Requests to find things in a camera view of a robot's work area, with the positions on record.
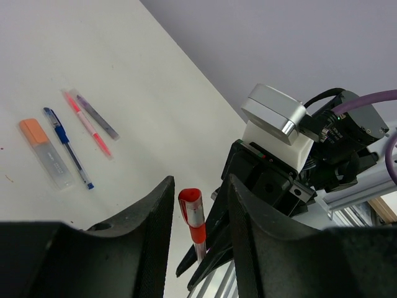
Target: white wall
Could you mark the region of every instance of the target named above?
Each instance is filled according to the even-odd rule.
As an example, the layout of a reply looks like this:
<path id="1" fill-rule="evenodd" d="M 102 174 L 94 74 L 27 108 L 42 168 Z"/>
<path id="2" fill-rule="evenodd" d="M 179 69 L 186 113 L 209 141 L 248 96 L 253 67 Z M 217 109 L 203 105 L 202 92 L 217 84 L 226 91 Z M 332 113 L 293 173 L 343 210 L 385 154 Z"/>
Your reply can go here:
<path id="1" fill-rule="evenodd" d="M 226 100 L 256 83 L 307 101 L 397 87 L 396 0 L 141 0 Z M 385 120 L 397 103 L 377 105 Z"/>

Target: transparent pen barrel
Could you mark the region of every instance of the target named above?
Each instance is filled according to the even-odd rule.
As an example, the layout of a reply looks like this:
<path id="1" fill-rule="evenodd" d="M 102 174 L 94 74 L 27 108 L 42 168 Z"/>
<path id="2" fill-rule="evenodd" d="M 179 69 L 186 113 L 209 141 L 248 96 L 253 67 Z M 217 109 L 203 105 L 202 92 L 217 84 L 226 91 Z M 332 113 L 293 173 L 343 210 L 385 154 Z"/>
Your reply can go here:
<path id="1" fill-rule="evenodd" d="M 87 175 L 86 170 L 83 168 L 83 166 L 81 165 L 81 162 L 79 161 L 77 155 L 75 154 L 72 146 L 70 145 L 70 143 L 65 143 L 64 144 L 66 147 L 66 150 L 68 151 L 70 157 L 73 160 L 73 163 L 76 165 L 77 170 L 80 174 L 81 179 L 83 180 L 83 182 L 85 183 L 85 185 L 89 185 L 92 184 L 91 179 L 89 178 L 89 176 Z"/>
<path id="2" fill-rule="evenodd" d="M 205 242 L 194 243 L 194 249 L 197 255 L 197 262 L 200 264 L 202 260 L 204 260 L 205 255 L 207 254 L 207 246 L 205 245 Z"/>
<path id="3" fill-rule="evenodd" d="M 50 142 L 34 146 L 33 149 L 48 174 L 50 174 L 60 189 L 64 189 L 74 183 L 69 169 Z"/>

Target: white table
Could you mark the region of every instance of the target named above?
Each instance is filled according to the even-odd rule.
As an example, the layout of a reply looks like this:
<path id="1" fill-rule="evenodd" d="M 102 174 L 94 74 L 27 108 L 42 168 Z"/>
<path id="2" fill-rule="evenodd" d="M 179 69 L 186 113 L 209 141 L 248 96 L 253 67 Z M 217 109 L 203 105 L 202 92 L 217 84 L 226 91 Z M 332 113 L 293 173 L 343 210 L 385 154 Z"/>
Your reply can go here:
<path id="1" fill-rule="evenodd" d="M 173 175 L 176 193 L 221 183 L 244 122 L 138 0 L 0 3 L 0 220 L 61 220 L 88 228 Z M 87 134 L 60 89 L 76 88 L 120 134 L 96 126 L 114 159 Z M 42 113 L 56 111 L 95 184 L 88 191 Z M 73 173 L 57 191 L 17 124 L 36 118 Z M 191 244 L 174 209 L 165 297 L 186 297 L 193 268 L 175 270 Z"/>

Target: pink pen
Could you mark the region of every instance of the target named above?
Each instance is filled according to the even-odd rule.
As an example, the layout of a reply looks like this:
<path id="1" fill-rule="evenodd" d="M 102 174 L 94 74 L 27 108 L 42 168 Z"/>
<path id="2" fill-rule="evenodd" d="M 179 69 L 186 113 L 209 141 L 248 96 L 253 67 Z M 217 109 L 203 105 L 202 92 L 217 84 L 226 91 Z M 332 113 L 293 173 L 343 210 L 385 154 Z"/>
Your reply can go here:
<path id="1" fill-rule="evenodd" d="M 83 123 L 85 128 L 88 130 L 88 132 L 92 135 L 94 140 L 97 142 L 99 148 L 108 156 L 109 158 L 112 157 L 112 154 L 110 150 L 107 148 L 105 142 L 103 139 L 99 136 L 99 134 L 96 132 L 95 128 L 92 126 L 90 121 L 88 121 L 87 117 L 81 112 L 81 109 L 79 106 L 76 104 L 76 101 L 74 101 L 73 97 L 66 91 L 63 92 L 67 100 L 69 101 L 70 105 L 76 112 L 77 116 L 79 117 L 80 121 Z"/>

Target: gray pen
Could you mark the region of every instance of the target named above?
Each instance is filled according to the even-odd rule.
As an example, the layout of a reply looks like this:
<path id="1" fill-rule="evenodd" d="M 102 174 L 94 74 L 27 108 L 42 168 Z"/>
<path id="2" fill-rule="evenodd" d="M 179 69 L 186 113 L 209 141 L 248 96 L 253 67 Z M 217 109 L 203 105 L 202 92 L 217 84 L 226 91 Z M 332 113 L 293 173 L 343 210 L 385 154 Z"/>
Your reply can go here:
<path id="1" fill-rule="evenodd" d="M 110 135 L 114 140 L 118 140 L 120 136 L 118 133 L 102 118 L 101 115 L 83 98 L 81 95 L 76 96 L 79 104 L 87 111 L 88 114 Z"/>

